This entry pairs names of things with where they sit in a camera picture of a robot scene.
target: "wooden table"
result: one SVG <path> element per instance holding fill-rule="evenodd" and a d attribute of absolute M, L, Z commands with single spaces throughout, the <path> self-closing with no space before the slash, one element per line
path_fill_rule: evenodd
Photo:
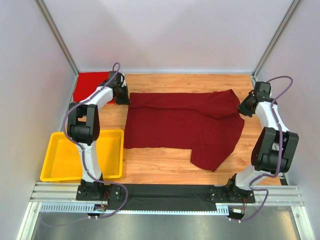
<path fill-rule="evenodd" d="M 208 93 L 233 89 L 242 101 L 253 89 L 247 74 L 126 74 L 130 93 Z M 106 105 L 99 112 L 101 129 L 125 129 L 128 106 Z M 215 172 L 190 162 L 191 150 L 175 148 L 124 149 L 120 183 L 127 184 L 215 184 L 224 185 L 234 173 L 243 171 L 262 127 L 257 116 L 245 120 L 241 138 L 233 153 Z M 280 185 L 267 178 L 263 185 Z"/>

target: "folded fabric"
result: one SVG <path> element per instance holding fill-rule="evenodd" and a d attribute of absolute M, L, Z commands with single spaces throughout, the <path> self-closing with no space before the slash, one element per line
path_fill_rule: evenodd
<path fill-rule="evenodd" d="M 191 162 L 215 171 L 233 152 L 245 121 L 230 89 L 212 93 L 131 93 L 124 147 L 192 149 Z"/>

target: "yellow plastic tray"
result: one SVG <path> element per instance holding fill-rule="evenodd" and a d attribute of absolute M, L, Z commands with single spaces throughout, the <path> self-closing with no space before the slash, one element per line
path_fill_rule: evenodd
<path fill-rule="evenodd" d="M 116 179 L 122 176 L 124 131 L 101 130 L 96 142 L 98 164 L 103 178 Z M 82 164 L 77 147 L 63 132 L 51 135 L 40 179 L 43 182 L 79 181 Z"/>

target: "metal corner post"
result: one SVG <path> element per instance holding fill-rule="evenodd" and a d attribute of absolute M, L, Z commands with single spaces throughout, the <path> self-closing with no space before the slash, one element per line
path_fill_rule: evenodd
<path fill-rule="evenodd" d="M 64 42 L 64 40 L 62 39 L 58 28 L 46 6 L 46 4 L 44 3 L 44 0 L 34 0 L 36 5 L 38 6 L 40 12 L 42 13 L 42 16 L 44 18 L 44 20 L 46 21 L 46 23 L 48 24 L 57 44 L 59 45 L 63 55 L 65 56 L 65 59 L 67 60 L 67 62 L 69 63 L 70 67 L 72 68 L 74 74 L 77 76 L 79 74 L 79 70 L 75 64 L 75 61 L 73 60 L 73 58 L 71 57 L 71 54 Z"/>
<path fill-rule="evenodd" d="M 283 32 L 285 31 L 286 27 L 288 26 L 288 23 L 292 19 L 292 16 L 296 12 L 299 4 L 302 1 L 303 0 L 292 0 L 292 3 L 290 5 L 290 7 L 288 8 L 287 12 L 285 13 L 285 15 L 284 15 L 284 17 L 283 17 L 278 29 L 275 31 L 275 34 L 273 35 L 269 45 L 267 46 L 267 48 L 264 51 L 259 63 L 257 64 L 256 68 L 254 69 L 254 71 L 252 73 L 253 79 L 256 80 L 256 76 L 259 74 L 260 70 L 262 69 L 262 67 L 266 63 L 270 53 L 272 52 L 272 50 L 276 46 L 277 42 L 279 41 L 279 39 L 282 36 Z"/>

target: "white wall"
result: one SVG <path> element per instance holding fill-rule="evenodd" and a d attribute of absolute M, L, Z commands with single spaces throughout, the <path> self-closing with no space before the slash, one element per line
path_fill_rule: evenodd
<path fill-rule="evenodd" d="M 0 0 L 0 238 L 16 238 L 75 76 L 33 0 Z"/>
<path fill-rule="evenodd" d="M 288 172 L 290 184 L 298 185 L 320 239 L 320 1 L 304 0 L 267 60 L 259 81 L 279 75 L 294 78 L 291 89 L 278 101 L 287 127 L 299 134 L 299 143 Z M 278 94 L 289 80 L 272 83 Z"/>
<path fill-rule="evenodd" d="M 252 72 L 292 0 L 45 0 L 80 71 Z"/>

